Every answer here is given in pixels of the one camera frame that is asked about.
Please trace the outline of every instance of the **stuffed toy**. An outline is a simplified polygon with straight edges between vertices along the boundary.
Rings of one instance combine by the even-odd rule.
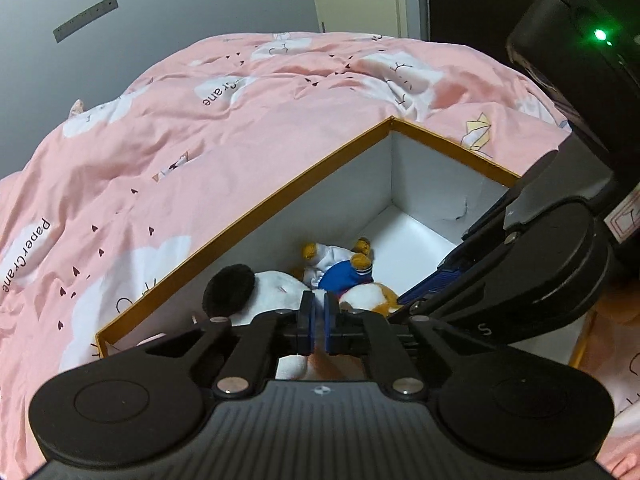
[[[202,309],[209,318],[225,316],[231,324],[243,325],[267,310],[300,308],[302,293],[310,290],[296,278],[277,270],[254,272],[246,265],[220,270],[209,282]],[[306,374],[307,358],[286,356],[278,361],[276,379],[300,379]]]
[[[382,283],[364,283],[345,292],[340,297],[340,308],[372,310],[387,317],[400,308],[398,295]]]
[[[321,288],[340,296],[350,288],[373,282],[371,243],[359,238],[354,248],[309,243],[302,248],[306,262],[303,282],[311,289]]]

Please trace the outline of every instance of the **open box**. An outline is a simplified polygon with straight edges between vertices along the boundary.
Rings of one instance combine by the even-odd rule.
[[[367,237],[373,278],[398,295],[434,272],[463,232],[517,176],[443,137],[389,118],[265,199],[193,253],[96,334],[100,356],[204,318],[202,295],[221,268],[288,272],[309,241],[351,247]],[[577,366],[583,317],[518,348]]]

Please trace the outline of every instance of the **bedsheet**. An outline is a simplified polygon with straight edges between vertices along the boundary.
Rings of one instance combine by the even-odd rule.
[[[614,478],[640,480],[640,282],[611,287],[596,312],[580,368],[607,387],[616,413],[598,460]]]
[[[98,358],[99,328],[389,116],[519,174],[570,130],[529,79],[466,46],[301,32],[199,41],[53,130],[0,181],[0,473],[41,464],[30,399]]]

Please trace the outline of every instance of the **blue plush shirt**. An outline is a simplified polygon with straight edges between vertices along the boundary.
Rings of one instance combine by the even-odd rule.
[[[372,269],[369,269],[366,273],[361,274],[351,266],[349,260],[339,262],[327,269],[318,283],[318,288],[340,296],[356,285],[373,282],[371,271]]]

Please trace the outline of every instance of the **gray wall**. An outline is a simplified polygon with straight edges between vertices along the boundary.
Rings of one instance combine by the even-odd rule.
[[[21,170],[81,98],[116,98],[145,69],[228,32],[318,31],[314,0],[118,0],[56,44],[53,29],[101,0],[0,0],[0,178]]]

